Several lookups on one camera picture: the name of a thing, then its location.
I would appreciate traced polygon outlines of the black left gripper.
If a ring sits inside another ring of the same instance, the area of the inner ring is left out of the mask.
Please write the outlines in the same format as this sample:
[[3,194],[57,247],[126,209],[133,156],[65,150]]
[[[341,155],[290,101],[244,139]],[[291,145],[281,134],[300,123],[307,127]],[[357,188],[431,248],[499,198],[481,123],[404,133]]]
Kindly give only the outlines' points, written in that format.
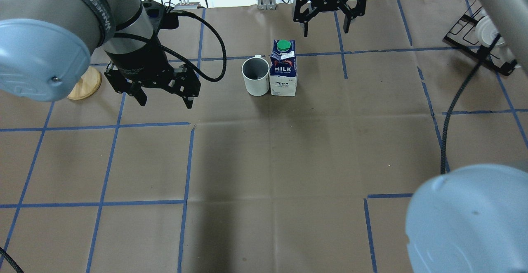
[[129,53],[105,52],[113,67],[107,66],[104,76],[115,92],[126,93],[145,106],[148,97],[143,88],[163,89],[183,98],[187,109],[192,109],[194,98],[200,93],[200,80],[190,63],[171,66],[158,38],[151,38]]

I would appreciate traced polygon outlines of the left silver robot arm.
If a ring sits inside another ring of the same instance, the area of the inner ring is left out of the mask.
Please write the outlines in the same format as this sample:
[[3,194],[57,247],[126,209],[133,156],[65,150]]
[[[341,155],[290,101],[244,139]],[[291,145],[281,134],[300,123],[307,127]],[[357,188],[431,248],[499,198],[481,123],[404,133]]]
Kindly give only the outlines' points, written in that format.
[[1,90],[34,101],[65,98],[102,47],[104,72],[117,93],[144,106],[145,88],[181,97],[187,108],[199,95],[198,68],[185,58],[170,65],[158,33],[176,29],[181,12],[157,1],[1,0]]

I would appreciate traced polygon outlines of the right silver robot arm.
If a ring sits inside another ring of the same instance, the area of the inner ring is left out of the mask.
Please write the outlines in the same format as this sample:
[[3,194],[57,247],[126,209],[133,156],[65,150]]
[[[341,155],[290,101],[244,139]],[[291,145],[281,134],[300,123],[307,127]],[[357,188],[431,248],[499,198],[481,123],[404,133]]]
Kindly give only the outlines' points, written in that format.
[[329,149],[311,157],[303,173],[336,181],[343,191],[325,193],[311,210],[329,227],[316,227],[310,244],[325,273],[377,272],[387,240],[372,237],[369,200],[403,200],[391,194],[415,186],[405,212],[378,218],[389,239],[403,237],[393,252],[396,272],[410,259],[417,273],[526,273],[527,166],[484,163],[455,168],[469,153],[449,152],[468,140],[448,133],[464,113],[454,109],[460,96],[482,78],[496,75],[488,64],[498,55],[485,42],[473,58],[434,59],[430,70],[421,52],[381,50],[353,54],[359,70],[344,68],[347,91],[359,96],[349,115],[310,123],[302,152]]

